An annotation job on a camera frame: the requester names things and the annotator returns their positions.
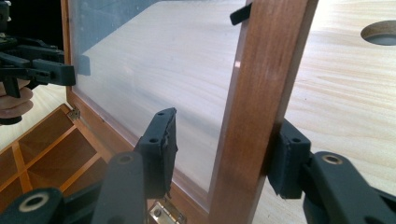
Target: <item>round hole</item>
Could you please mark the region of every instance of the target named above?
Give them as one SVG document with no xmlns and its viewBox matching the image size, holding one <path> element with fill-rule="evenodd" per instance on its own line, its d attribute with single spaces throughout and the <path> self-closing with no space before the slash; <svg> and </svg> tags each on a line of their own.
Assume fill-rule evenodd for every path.
<svg viewBox="0 0 396 224">
<path fill-rule="evenodd" d="M 301 139 L 300 138 L 293 138 L 293 139 L 291 139 L 291 141 L 293 141 L 295 143 L 299 143 L 299 142 L 301 142 Z"/>
<path fill-rule="evenodd" d="M 384 222 L 378 220 L 375 217 L 365 217 L 364 221 L 366 221 L 367 224 L 384 224 Z"/>
<path fill-rule="evenodd" d="M 134 160 L 134 158 L 132 156 L 129 156 L 129 155 L 121 156 L 121 157 L 119 157 L 119 164 L 126 164 L 133 160 Z"/>
<path fill-rule="evenodd" d="M 338 157 L 335 157 L 333 155 L 324 155 L 322 157 L 322 159 L 330 164 L 334 164 L 334 165 L 339 165 L 341 163 L 343 163 L 343 161 L 341 159 L 339 159 Z"/>
<path fill-rule="evenodd" d="M 32 195 L 25 199 L 21 204 L 20 204 L 20 211 L 21 212 L 32 212 L 35 211 L 36 209 L 40 208 L 46 202 L 49 200 L 50 196 L 48 195 L 47 192 L 39 192 L 35 195 Z"/>
<path fill-rule="evenodd" d="M 125 223 L 125 218 L 122 216 L 114 216 L 107 221 L 107 224 L 123 224 L 123 223 Z"/>
<path fill-rule="evenodd" d="M 29 200 L 29 202 L 27 202 L 26 205 L 33 206 L 33 205 L 36 205 L 38 203 L 41 203 L 42 201 L 43 201 L 42 197 L 36 197 L 36 198 L 33 198 L 33 199 Z"/>
<path fill-rule="evenodd" d="M 361 37 L 372 44 L 382 46 L 396 45 L 396 21 L 379 21 L 366 26 Z"/>
</svg>

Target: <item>wooden strip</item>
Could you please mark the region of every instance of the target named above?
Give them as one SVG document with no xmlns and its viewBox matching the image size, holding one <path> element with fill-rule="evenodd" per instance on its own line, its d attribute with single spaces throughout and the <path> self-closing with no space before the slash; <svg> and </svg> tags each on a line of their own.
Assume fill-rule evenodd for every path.
<svg viewBox="0 0 396 224">
<path fill-rule="evenodd" d="M 64 62 L 67 64 L 71 63 L 70 50 L 70 18 L 69 18 L 69 1 L 61 1 L 62 8 L 62 30 L 64 35 Z"/>
<path fill-rule="evenodd" d="M 67 105 L 65 105 L 65 104 L 60 105 L 59 108 L 60 108 L 66 115 L 70 112 L 70 108 L 69 108 Z"/>
<path fill-rule="evenodd" d="M 103 160 L 105 162 L 109 162 L 110 159 L 114 156 L 114 153 L 108 150 L 80 119 L 75 120 L 74 123 L 78 127 L 78 130 L 82 133 L 82 135 L 84 135 L 87 141 L 91 144 L 91 146 L 103 158 Z"/>
<path fill-rule="evenodd" d="M 33 189 L 32 184 L 30 183 L 29 175 L 27 174 L 26 170 L 21 173 L 20 181 L 23 193 L 27 193 Z"/>
<path fill-rule="evenodd" d="M 24 193 L 28 192 L 29 190 L 32 190 L 32 185 L 29 181 L 29 176 L 26 174 L 25 163 L 18 142 L 14 142 L 12 151 L 14 152 L 14 159 L 18 169 L 17 176 L 20 177 L 22 191 Z"/>
<path fill-rule="evenodd" d="M 231 82 L 230 82 L 230 88 L 229 88 L 229 92 L 228 92 L 228 96 L 227 96 L 226 106 L 231 105 L 233 103 L 234 91 L 231 91 L 231 90 L 235 90 L 235 87 L 237 84 L 239 68 L 240 68 L 240 64 L 242 61 L 242 54 L 243 54 L 244 47 L 246 44 L 248 25 L 249 25 L 249 20 L 243 21 L 242 25 L 241 25 L 241 33 L 239 35 L 238 46 L 237 46 L 236 53 L 235 53 L 235 62 L 234 62 L 234 66 L 233 66 L 233 73 L 231 76 Z M 231 110 L 227 110 L 227 109 L 224 111 L 223 122 L 221 124 L 221 132 L 222 133 L 225 132 L 225 130 L 227 130 L 227 128 L 228 128 L 228 126 L 227 126 L 228 123 L 226 122 L 226 118 L 230 117 L 230 112 L 231 112 Z M 224 142 L 219 140 L 218 151 L 219 151 L 219 148 L 224 147 L 223 144 L 224 144 Z M 218 154 L 217 157 L 215 158 L 215 165 L 219 164 L 219 159 L 220 159 L 220 156 Z M 218 176 L 218 171 L 219 171 L 219 169 L 215 169 L 215 168 L 213 169 L 212 179 L 210 182 L 211 185 L 210 185 L 209 192 L 207 195 L 208 202 L 212 202 L 212 199 L 213 199 L 214 183 Z"/>
<path fill-rule="evenodd" d="M 67 190 L 76 180 L 78 180 L 94 163 L 96 163 L 101 156 L 96 153 L 90 158 L 81 168 L 79 168 L 73 175 L 71 175 L 64 183 L 59 187 L 61 192 Z"/>
<path fill-rule="evenodd" d="M 247 39 L 220 138 L 210 223 L 250 223 L 317 1 L 253 2 Z"/>
<path fill-rule="evenodd" d="M 10 177 L 6 182 L 4 182 L 2 185 L 0 185 L 0 192 L 3 191 L 6 187 L 8 187 L 8 185 L 10 185 L 19 176 L 20 174 L 15 174 L 12 177 Z"/>
</svg>

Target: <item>wooden box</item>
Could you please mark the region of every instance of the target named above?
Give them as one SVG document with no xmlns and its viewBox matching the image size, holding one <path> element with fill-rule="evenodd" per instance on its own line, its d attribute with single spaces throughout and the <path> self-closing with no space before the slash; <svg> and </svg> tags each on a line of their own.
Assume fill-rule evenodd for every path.
<svg viewBox="0 0 396 224">
<path fill-rule="evenodd" d="M 271 145 L 288 105 L 288 119 L 307 133 L 313 151 L 331 150 L 352 158 L 365 177 L 371 177 L 370 184 L 394 193 L 395 176 L 389 174 L 396 162 L 389 145 L 396 138 L 393 131 L 382 130 L 384 123 L 395 123 L 390 112 L 394 104 L 379 104 L 371 96 L 376 92 L 387 102 L 394 96 L 389 84 L 394 77 L 387 73 L 392 67 L 387 58 L 394 53 L 384 53 L 360 37 L 365 25 L 389 16 L 365 18 L 365 11 L 356 9 L 361 8 L 359 1 L 322 1 L 316 16 L 320 25 L 311 32 L 303 57 L 315 0 L 255 0 L 249 19 L 236 27 L 234 43 L 229 40 L 235 36 L 227 33 L 233 29 L 228 15 L 245 1 L 190 2 L 188 8 L 184 1 L 152 6 L 109 2 L 62 1 L 65 60 L 78 71 L 77 86 L 67 88 L 73 110 L 62 105 L 0 154 L 0 169 L 6 170 L 0 176 L 0 210 L 30 189 L 53 186 L 67 195 L 102 178 L 106 162 L 118 152 L 133 150 L 147 120 L 168 106 L 178 110 L 180 120 L 170 201 L 188 223 L 304 220 L 301 203 L 290 209 L 289 202 L 274 202 L 269 188 L 262 191 Z M 387 8 L 374 1 L 364 4 Z M 159 8 L 163 13 L 152 17 L 152 10 Z M 347 19 L 339 16 L 345 12 Z M 122 17 L 129 14 L 135 18 Z M 227 18 L 212 19 L 219 14 Z M 142 18 L 148 23 L 138 21 Z M 173 30 L 180 26 L 178 32 Z M 210 36 L 218 34 L 225 35 L 211 43 Z M 148 43 L 151 51 L 146 51 Z M 346 50 L 350 45 L 353 50 Z M 219 53 L 230 46 L 232 53 L 223 54 L 231 62 Z M 362 75 L 373 60 L 362 56 L 366 50 L 387 62 L 384 69 L 369 69 L 373 78 Z M 224 64 L 231 65 L 225 73 Z M 301 74 L 295 82 L 297 72 Z M 386 78 L 376 79 L 383 74 Z M 202 88 L 201 83 L 210 85 Z M 177 85 L 182 90 L 172 91 Z M 384 116 L 376 118 L 375 125 L 366 122 L 373 119 L 371 110 Z M 379 135 L 383 141 L 373 141 Z M 386 153 L 376 154 L 370 147 L 384 147 Z M 210 161 L 202 154 L 210 155 Z M 273 200 L 260 200 L 262 192 Z M 256 213 L 263 204 L 270 204 L 268 214 Z"/>
<path fill-rule="evenodd" d="M 67 196 L 103 178 L 105 159 L 68 113 L 61 105 L 1 152 L 1 211 L 32 189 L 55 187 Z"/>
</svg>

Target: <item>light wood surface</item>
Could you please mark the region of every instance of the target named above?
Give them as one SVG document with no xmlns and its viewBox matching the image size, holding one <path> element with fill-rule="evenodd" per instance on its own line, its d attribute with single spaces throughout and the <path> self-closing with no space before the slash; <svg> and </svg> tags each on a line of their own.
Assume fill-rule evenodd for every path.
<svg viewBox="0 0 396 224">
<path fill-rule="evenodd" d="M 396 47 L 361 38 L 365 26 L 395 20 L 394 8 L 319 1 L 286 118 L 312 151 L 346 156 L 370 185 L 396 195 Z M 306 223 L 302 201 L 275 197 L 266 182 L 254 223 Z"/>
<path fill-rule="evenodd" d="M 48 85 L 33 90 L 34 107 L 15 125 L 0 126 L 0 149 L 6 147 L 61 104 L 66 102 L 65 87 Z"/>
<path fill-rule="evenodd" d="M 317 3 L 253 2 L 221 127 L 208 223 L 254 218 Z"/>
</svg>

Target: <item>wood grain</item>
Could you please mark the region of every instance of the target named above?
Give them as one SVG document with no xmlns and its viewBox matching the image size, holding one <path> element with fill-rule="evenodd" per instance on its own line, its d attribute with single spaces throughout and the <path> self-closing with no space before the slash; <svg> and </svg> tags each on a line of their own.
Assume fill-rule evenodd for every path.
<svg viewBox="0 0 396 224">
<path fill-rule="evenodd" d="M 107 163 L 99 159 L 94 164 L 84 170 L 78 179 L 76 179 L 65 191 L 64 196 L 71 195 L 81 189 L 87 188 L 93 183 L 103 180 L 106 174 Z"/>
<path fill-rule="evenodd" d="M 89 169 L 92 167 L 101 156 L 96 153 L 93 157 L 91 157 L 84 165 L 82 165 L 77 171 L 75 171 L 70 177 L 62 183 L 59 187 L 61 192 L 65 192 L 70 186 L 72 186 L 79 178 L 81 178 Z"/>
<path fill-rule="evenodd" d="M 11 126 L 0 126 L 0 148 L 5 148 L 22 134 L 34 127 L 40 120 L 66 102 L 65 89 L 61 86 L 39 86 L 33 90 L 35 105 L 22 116 L 23 120 Z"/>
<path fill-rule="evenodd" d="M 29 132 L 19 139 L 18 143 L 23 161 L 26 164 L 29 163 L 42 150 L 58 142 L 58 139 L 65 136 L 65 133 L 72 127 L 73 123 L 62 109 L 55 110 L 51 116 L 35 127 L 34 132 Z"/>
<path fill-rule="evenodd" d="M 11 184 L 9 184 L 5 189 L 0 191 L 0 212 L 3 212 L 9 203 L 17 199 L 22 192 L 20 180 L 17 178 Z"/>
<path fill-rule="evenodd" d="M 46 93 L 46 91 L 43 91 L 43 92 L 40 92 L 40 94 L 39 94 L 39 96 L 38 96 L 38 98 L 41 98 L 41 97 L 43 97 L 44 95 L 46 95 L 45 94 Z M 8 146 L 6 146 L 4 149 L 7 149 L 7 148 L 9 148 L 9 147 L 17 147 L 18 146 L 18 141 L 20 141 L 20 140 L 22 140 L 23 138 L 25 138 L 26 136 L 28 136 L 29 134 L 30 134 L 30 132 L 32 131 L 32 130 L 34 130 L 35 128 L 37 128 L 37 127 L 40 127 L 41 125 L 42 125 L 42 123 L 45 123 L 45 120 L 46 119 L 48 119 L 48 118 L 50 118 L 52 115 L 55 115 L 55 114 L 58 114 L 58 112 L 59 111 L 63 111 L 64 113 L 66 113 L 67 111 L 69 111 L 70 109 L 67 107 L 67 105 L 56 105 L 55 106 L 55 108 L 54 109 L 52 109 L 49 113 L 46 113 L 46 114 L 43 114 L 43 113 L 37 113 L 36 115 L 38 116 L 38 117 L 43 117 L 43 119 L 42 120 L 40 120 L 39 122 L 36 122 L 36 123 L 34 123 L 33 124 L 33 126 L 29 129 L 29 130 L 27 130 L 27 131 L 25 131 L 25 132 L 23 132 L 23 133 L 19 133 L 18 135 L 16 135 L 15 137 L 16 137 L 16 139 L 15 139 L 15 141 L 14 142 L 12 142 L 11 141 L 11 143 L 8 145 Z"/>
<path fill-rule="evenodd" d="M 28 165 L 33 188 L 61 187 L 95 154 L 95 149 L 74 129 L 39 160 Z"/>
<path fill-rule="evenodd" d="M 12 147 L 6 148 L 0 153 L 0 170 L 2 171 L 0 175 L 0 186 L 18 172 Z"/>
<path fill-rule="evenodd" d="M 61 0 L 62 34 L 64 40 L 64 62 L 70 64 L 70 18 L 69 0 Z"/>
<path fill-rule="evenodd" d="M 395 20 L 395 1 L 319 1 L 286 118 L 312 151 L 346 156 L 373 187 L 396 194 L 396 51 L 361 38 Z M 254 223 L 306 223 L 302 201 L 264 187 Z"/>
<path fill-rule="evenodd" d="M 227 129 L 221 134 L 210 223 L 249 223 L 254 217 L 316 4 L 253 2 L 229 117 L 223 121 Z M 237 217 L 229 215 L 235 211 Z"/>
<path fill-rule="evenodd" d="M 74 132 L 75 129 L 76 129 L 76 126 L 70 127 L 65 133 L 61 134 L 58 138 L 53 140 L 53 142 L 51 142 L 47 147 L 40 148 L 39 152 L 30 161 L 25 161 L 23 169 L 26 169 L 26 168 L 34 165 L 41 158 L 46 156 L 47 153 L 49 153 L 54 147 L 56 147 L 59 143 L 61 143 L 70 133 Z"/>
</svg>

